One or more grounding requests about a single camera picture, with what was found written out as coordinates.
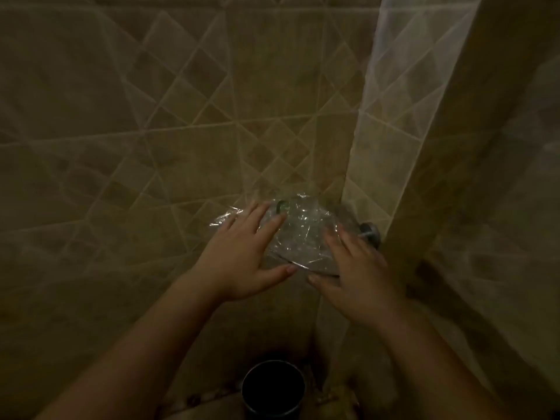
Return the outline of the person's left forearm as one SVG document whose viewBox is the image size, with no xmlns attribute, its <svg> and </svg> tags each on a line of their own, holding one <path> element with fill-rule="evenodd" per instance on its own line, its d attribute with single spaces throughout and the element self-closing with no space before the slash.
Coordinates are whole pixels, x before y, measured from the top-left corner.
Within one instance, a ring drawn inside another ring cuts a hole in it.
<svg viewBox="0 0 560 420">
<path fill-rule="evenodd" d="M 34 420 L 150 420 L 226 293 L 220 276 L 180 277 Z"/>
</svg>

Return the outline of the person's right hand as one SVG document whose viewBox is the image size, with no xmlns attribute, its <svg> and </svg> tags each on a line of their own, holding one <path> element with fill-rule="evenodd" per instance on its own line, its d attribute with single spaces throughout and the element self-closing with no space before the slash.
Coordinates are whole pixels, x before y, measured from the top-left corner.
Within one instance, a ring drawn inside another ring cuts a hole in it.
<svg viewBox="0 0 560 420">
<path fill-rule="evenodd" d="M 347 298 L 345 305 L 333 306 L 349 320 L 378 331 L 398 324 L 407 307 L 384 257 L 360 238 L 368 245 L 368 266 L 340 267 L 338 250 L 342 245 L 338 231 L 326 230 L 324 239 L 338 268 L 339 278 L 331 279 L 339 282 Z"/>
</svg>

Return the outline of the person's left hand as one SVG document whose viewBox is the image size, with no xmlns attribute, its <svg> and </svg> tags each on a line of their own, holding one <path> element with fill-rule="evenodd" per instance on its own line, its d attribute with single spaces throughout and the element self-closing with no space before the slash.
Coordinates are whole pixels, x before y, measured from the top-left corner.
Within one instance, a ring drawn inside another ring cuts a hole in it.
<svg viewBox="0 0 560 420">
<path fill-rule="evenodd" d="M 212 236 L 187 274 L 197 289 L 219 303 L 248 298 L 266 290 L 258 289 L 258 270 L 266 269 L 262 267 L 264 255 L 287 215 L 275 214 L 261 224 L 261 228 L 270 225 L 271 239 L 245 239 L 244 218 L 257 204 L 267 203 L 252 202 L 240 213 L 235 213 L 236 222 L 229 235 L 217 244 Z"/>
</svg>

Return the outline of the dark round bucket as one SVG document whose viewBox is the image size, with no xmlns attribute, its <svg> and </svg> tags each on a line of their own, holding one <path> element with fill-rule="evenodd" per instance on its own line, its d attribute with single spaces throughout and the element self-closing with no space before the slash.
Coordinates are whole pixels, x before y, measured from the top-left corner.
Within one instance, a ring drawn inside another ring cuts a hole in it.
<svg viewBox="0 0 560 420">
<path fill-rule="evenodd" d="M 303 372 L 284 360 L 265 360 L 241 384 L 246 420 L 298 420 L 306 395 Z"/>
</svg>

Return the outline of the person's right forearm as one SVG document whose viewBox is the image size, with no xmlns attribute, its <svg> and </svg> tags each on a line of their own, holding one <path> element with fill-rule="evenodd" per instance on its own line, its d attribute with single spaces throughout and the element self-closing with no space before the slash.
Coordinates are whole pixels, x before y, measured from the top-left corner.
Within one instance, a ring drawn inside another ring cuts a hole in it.
<svg viewBox="0 0 560 420">
<path fill-rule="evenodd" d="M 430 420 L 511 420 L 429 320 L 406 301 L 382 306 L 371 324 Z"/>
</svg>

